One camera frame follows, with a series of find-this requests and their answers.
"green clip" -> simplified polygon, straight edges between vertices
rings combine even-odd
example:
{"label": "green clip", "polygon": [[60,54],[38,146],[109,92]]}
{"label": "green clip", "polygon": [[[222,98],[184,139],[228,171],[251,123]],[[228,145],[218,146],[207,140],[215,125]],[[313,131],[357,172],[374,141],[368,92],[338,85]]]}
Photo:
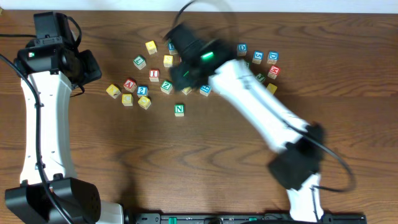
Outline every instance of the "green clip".
{"label": "green clip", "polygon": [[169,224],[177,224],[177,218],[170,217],[169,218]]}

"white wall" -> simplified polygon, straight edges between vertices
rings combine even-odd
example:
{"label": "white wall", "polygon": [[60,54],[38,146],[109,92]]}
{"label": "white wall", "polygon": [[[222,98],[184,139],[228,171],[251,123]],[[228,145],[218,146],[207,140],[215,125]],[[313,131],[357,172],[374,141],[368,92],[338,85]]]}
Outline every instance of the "white wall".
{"label": "white wall", "polygon": [[[398,13],[398,0],[225,0],[235,12]],[[189,0],[0,0],[3,9],[178,11]],[[198,3],[188,11],[217,11]]]}

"wooden tabletop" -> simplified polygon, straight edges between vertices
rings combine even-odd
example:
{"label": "wooden tabletop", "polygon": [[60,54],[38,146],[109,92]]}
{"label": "wooden tabletop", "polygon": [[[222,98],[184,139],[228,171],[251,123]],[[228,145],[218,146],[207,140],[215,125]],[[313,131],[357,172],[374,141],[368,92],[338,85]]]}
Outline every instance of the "wooden tabletop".
{"label": "wooden tabletop", "polygon": [[[34,34],[34,11],[3,11],[0,33]],[[70,100],[70,147],[78,177],[95,184],[101,199],[165,213],[264,213],[288,210],[285,190],[267,163],[275,154],[256,130],[215,93],[166,95],[149,81],[168,50],[162,38],[175,12],[63,12],[83,30],[80,50],[90,49],[103,72]],[[347,194],[321,192],[332,212],[365,213],[369,223],[398,222],[398,15],[240,13],[239,41],[279,52],[275,96],[326,130],[326,145],[353,168],[358,181]],[[222,14],[187,13],[182,20],[204,37],[229,37]],[[145,42],[158,52],[149,55]],[[28,39],[0,38],[0,53],[16,57]],[[138,70],[132,60],[146,58]],[[266,62],[251,67],[267,71]],[[122,105],[105,89],[126,78],[149,87],[152,106]],[[0,191],[19,186],[25,154],[25,103],[21,82],[0,66]],[[183,103],[184,117],[174,116]],[[343,187],[344,170],[330,156],[322,184]],[[20,223],[0,199],[1,223]]]}

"wooden table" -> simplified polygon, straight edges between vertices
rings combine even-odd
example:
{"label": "wooden table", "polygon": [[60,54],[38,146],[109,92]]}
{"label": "wooden table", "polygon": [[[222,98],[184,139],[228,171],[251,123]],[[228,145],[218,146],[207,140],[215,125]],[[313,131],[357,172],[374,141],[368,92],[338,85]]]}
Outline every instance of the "wooden table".
{"label": "wooden table", "polygon": [[[34,11],[4,11],[0,33],[34,34]],[[266,164],[275,154],[224,99],[199,92],[166,95],[149,81],[149,69],[169,79],[162,38],[174,12],[64,12],[83,30],[80,50],[90,49],[102,79],[72,98],[70,146],[79,179],[95,184],[101,198],[165,213],[264,213],[288,210],[285,190]],[[272,83],[276,97],[300,117],[318,121],[326,144],[351,165],[358,188],[348,194],[321,192],[332,212],[364,212],[369,223],[398,222],[398,16],[370,14],[237,14],[239,40],[255,50],[280,53],[282,72]],[[221,14],[187,13],[182,19],[202,36],[228,37]],[[149,56],[145,42],[155,40]],[[13,59],[27,43],[1,38]],[[147,66],[132,59],[142,54]],[[266,71],[266,63],[252,66]],[[127,77],[148,85],[152,106],[124,107],[105,89]],[[19,185],[25,154],[25,104],[20,80],[0,67],[0,191]],[[184,103],[185,117],[174,116]],[[322,184],[342,187],[344,170],[330,156]],[[0,201],[1,223],[20,221]]]}

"yellow block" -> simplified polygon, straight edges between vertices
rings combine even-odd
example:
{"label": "yellow block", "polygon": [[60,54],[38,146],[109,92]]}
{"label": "yellow block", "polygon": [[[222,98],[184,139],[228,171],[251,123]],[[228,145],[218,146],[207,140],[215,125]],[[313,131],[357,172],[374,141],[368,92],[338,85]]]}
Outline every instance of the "yellow block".
{"label": "yellow block", "polygon": [[120,95],[120,90],[113,84],[111,84],[107,89],[106,92],[112,96],[114,99],[116,99]]}
{"label": "yellow block", "polygon": [[181,92],[183,92],[185,95],[187,95],[188,93],[190,93],[192,91],[191,87],[186,87],[183,90],[181,90]]}
{"label": "yellow block", "polygon": [[150,99],[148,99],[148,97],[146,96],[142,96],[139,101],[138,104],[140,107],[144,108],[145,110],[148,109],[148,107],[152,104],[150,102]]}
{"label": "yellow block", "polygon": [[267,90],[270,91],[272,95],[275,93],[277,88],[278,88],[277,86],[275,86],[275,85],[273,85],[271,83],[268,84],[268,86],[267,86]]}
{"label": "yellow block", "polygon": [[166,68],[173,67],[173,56],[171,55],[164,55],[163,64]]}
{"label": "yellow block", "polygon": [[153,40],[149,41],[149,42],[146,42],[145,45],[147,47],[147,50],[148,50],[149,54],[154,54],[154,53],[157,52],[156,45],[155,45],[155,42]]}
{"label": "yellow block", "polygon": [[124,106],[132,106],[132,95],[131,94],[123,94],[122,95],[122,104]]}

